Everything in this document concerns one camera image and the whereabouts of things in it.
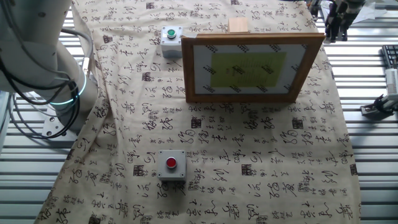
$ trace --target white button box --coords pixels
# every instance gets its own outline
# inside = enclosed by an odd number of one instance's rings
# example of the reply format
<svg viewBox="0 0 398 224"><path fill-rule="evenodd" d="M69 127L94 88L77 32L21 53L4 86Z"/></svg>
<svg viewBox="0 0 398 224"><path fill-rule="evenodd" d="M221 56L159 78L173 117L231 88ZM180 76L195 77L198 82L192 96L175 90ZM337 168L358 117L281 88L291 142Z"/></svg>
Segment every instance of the white button box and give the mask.
<svg viewBox="0 0 398 224"><path fill-rule="evenodd" d="M166 26L162 28L160 46L165 58L182 58L181 49L182 27Z"/></svg>
<svg viewBox="0 0 398 224"><path fill-rule="evenodd" d="M185 150L160 150L157 159L157 178L161 181L186 181Z"/></svg>

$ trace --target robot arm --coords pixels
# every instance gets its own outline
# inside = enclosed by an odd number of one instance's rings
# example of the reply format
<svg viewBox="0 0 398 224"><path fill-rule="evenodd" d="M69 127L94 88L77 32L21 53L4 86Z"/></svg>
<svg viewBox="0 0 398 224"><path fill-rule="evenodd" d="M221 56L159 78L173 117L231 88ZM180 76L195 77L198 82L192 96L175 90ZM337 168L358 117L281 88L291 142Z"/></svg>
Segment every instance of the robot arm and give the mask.
<svg viewBox="0 0 398 224"><path fill-rule="evenodd" d="M18 92L28 101L23 93L35 91L59 111L61 123L77 131L97 99L97 88L58 41L71 4L0 0L0 90ZM78 111L70 110L76 106Z"/></svg>
<svg viewBox="0 0 398 224"><path fill-rule="evenodd" d="M325 19L326 43L336 40L347 41L347 30L361 11L366 0L333 0L330 13ZM312 0L308 5L312 16L316 19L321 0Z"/></svg>

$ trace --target wooden block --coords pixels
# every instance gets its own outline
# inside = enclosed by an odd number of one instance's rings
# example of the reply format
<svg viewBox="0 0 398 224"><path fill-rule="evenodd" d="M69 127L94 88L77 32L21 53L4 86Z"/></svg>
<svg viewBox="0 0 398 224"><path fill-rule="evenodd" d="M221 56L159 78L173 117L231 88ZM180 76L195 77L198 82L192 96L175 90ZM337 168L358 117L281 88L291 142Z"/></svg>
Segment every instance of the wooden block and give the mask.
<svg viewBox="0 0 398 224"><path fill-rule="evenodd" d="M230 34L249 33L248 19L245 17L236 17L228 19L228 32Z"/></svg>

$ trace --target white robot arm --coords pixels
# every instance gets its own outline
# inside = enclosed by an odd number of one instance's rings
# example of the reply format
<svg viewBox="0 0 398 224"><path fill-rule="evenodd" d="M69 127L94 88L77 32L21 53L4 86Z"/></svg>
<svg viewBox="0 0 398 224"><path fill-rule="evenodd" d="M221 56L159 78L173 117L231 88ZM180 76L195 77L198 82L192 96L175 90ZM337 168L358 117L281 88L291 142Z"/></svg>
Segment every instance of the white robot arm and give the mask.
<svg viewBox="0 0 398 224"><path fill-rule="evenodd" d="M58 41L71 3L0 1L0 90L20 95L35 91L57 111L67 109L58 113L60 121L78 131L97 99L97 88Z"/></svg>

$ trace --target keyboard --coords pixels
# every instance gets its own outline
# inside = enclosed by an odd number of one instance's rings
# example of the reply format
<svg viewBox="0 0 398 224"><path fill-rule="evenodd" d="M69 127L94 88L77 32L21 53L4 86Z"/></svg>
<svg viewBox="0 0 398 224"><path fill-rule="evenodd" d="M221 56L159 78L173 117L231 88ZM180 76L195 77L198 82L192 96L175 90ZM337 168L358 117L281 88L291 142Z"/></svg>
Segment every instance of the keyboard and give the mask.
<svg viewBox="0 0 398 224"><path fill-rule="evenodd" d="M398 45L384 45L382 54L386 63L386 68L396 68L398 61Z"/></svg>

